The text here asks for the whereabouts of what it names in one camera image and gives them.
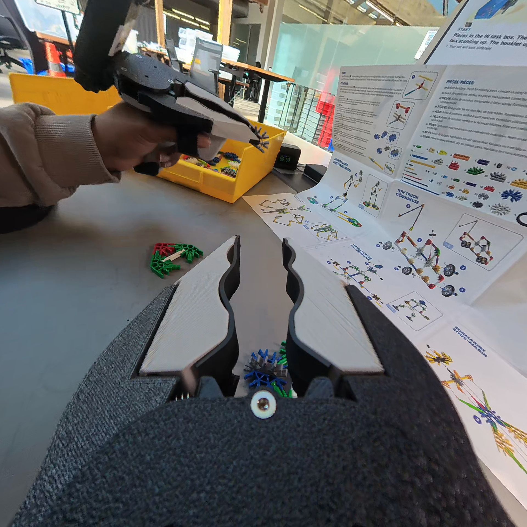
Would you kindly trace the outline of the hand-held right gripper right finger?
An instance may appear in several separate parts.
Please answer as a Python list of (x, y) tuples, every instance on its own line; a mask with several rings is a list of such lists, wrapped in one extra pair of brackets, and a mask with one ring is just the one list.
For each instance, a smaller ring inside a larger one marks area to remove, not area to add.
[(338, 389), (343, 377), (381, 375), (384, 367), (346, 290), (292, 238), (282, 240), (288, 316), (286, 355), (293, 390), (303, 397), (319, 377)]

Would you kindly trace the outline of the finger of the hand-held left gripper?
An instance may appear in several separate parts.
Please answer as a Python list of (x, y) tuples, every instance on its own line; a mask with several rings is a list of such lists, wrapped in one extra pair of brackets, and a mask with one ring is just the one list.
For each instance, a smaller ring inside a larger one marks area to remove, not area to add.
[(192, 82), (183, 84), (183, 107), (203, 117), (205, 131), (224, 139), (249, 143), (251, 123), (228, 103)]

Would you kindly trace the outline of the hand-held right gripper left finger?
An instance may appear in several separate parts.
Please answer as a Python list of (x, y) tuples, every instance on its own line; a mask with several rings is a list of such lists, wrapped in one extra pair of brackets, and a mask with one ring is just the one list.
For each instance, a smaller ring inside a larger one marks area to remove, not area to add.
[(175, 283), (140, 376), (178, 377), (190, 396), (201, 378), (212, 377), (224, 396), (234, 396), (239, 343), (230, 300), (240, 283), (240, 250), (240, 236), (231, 237)]

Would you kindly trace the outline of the green red toy connector assembly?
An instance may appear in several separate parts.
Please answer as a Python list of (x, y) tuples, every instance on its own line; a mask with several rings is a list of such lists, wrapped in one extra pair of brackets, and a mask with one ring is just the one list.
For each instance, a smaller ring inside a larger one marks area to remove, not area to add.
[(153, 247), (150, 270), (160, 278), (181, 269), (181, 262), (188, 264), (203, 257), (203, 251), (188, 243), (158, 242)]

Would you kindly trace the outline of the blue grey toy connector cluster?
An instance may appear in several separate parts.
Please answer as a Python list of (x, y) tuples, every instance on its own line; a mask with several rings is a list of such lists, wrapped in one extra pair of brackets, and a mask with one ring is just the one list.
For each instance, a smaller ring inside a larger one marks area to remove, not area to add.
[(296, 397), (289, 373), (285, 340), (275, 351), (260, 349), (258, 352), (252, 352), (243, 371), (243, 378), (249, 391), (265, 388), (279, 397), (288, 399)]

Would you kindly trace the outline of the grey desk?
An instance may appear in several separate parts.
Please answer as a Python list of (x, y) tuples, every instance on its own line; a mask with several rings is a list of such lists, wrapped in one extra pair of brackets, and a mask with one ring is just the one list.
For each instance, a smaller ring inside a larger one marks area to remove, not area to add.
[(156, 242), (206, 255), (241, 236), (233, 306), (241, 374), (286, 338), (292, 302), (281, 241), (252, 208), (127, 172), (85, 186), (38, 225), (1, 235), (1, 526), (9, 526), (90, 366), (175, 278), (149, 269)]

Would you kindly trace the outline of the printed task card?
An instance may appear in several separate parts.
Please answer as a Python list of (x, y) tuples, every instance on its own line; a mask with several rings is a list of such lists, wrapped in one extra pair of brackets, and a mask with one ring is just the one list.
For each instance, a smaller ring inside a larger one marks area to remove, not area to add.
[(418, 64), (526, 66), (526, 1), (462, 1)]

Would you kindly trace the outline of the person's left hand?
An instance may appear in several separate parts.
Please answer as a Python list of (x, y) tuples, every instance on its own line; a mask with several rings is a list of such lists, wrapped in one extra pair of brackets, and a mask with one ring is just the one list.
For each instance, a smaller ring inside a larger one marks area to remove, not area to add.
[(181, 157), (174, 127), (153, 121), (125, 102), (96, 115), (91, 127), (102, 163), (110, 173), (130, 170), (145, 158), (168, 168)]

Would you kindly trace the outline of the pile of toy pieces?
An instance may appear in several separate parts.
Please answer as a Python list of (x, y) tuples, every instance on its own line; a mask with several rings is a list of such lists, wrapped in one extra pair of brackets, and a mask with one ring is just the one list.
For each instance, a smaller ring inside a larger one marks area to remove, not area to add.
[(202, 169), (221, 173), (233, 179), (236, 178), (241, 164), (240, 157), (234, 152), (219, 152), (217, 156), (210, 161), (205, 161), (201, 158), (189, 155), (182, 155), (180, 160)]

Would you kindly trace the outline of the wooden office table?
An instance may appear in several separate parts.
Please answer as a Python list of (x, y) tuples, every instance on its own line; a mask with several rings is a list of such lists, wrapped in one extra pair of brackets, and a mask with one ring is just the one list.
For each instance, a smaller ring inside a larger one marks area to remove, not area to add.
[(295, 83), (294, 78), (283, 76), (275, 72), (259, 68), (257, 66), (253, 66), (253, 65), (249, 65), (249, 64), (241, 63), (241, 62), (236, 62), (236, 61), (231, 61), (228, 59), (221, 60), (220, 71), (231, 75), (231, 79), (229, 81), (225, 79), (219, 79), (219, 82), (224, 83), (226, 86), (225, 93), (223, 95), (223, 99), (226, 102), (230, 102), (230, 100), (233, 98), (234, 87), (236, 85), (236, 82), (237, 81), (241, 82), (245, 73), (256, 74), (256, 76), (260, 77), (264, 81), (263, 89), (261, 92), (262, 95), (261, 95), (261, 101), (260, 101), (260, 109), (259, 109), (259, 114), (258, 114), (258, 119), (257, 119), (257, 121), (260, 123), (264, 122), (271, 82), (273, 83), (286, 82), (287, 84)]

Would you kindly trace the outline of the black digital clock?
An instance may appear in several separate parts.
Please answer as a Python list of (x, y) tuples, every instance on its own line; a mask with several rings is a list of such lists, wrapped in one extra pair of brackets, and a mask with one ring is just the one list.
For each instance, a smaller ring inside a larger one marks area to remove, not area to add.
[(295, 170), (298, 167), (301, 149), (288, 143), (282, 143), (274, 161), (274, 168)]

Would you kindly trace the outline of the black office chair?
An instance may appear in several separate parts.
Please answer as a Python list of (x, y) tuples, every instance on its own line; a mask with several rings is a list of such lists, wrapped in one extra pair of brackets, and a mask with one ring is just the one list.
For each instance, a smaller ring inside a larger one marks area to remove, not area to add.
[(1, 67), (10, 71), (16, 65), (27, 73), (25, 61), (29, 58), (29, 50), (14, 22), (1, 14)]

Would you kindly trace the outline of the fold-out toy instruction sheet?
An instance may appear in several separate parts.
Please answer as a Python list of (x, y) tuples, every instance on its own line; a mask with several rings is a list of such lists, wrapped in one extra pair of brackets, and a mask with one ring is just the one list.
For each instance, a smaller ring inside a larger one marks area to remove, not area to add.
[(526, 507), (526, 67), (342, 67), (334, 152), (298, 195), (247, 203), (418, 347), (478, 457)]

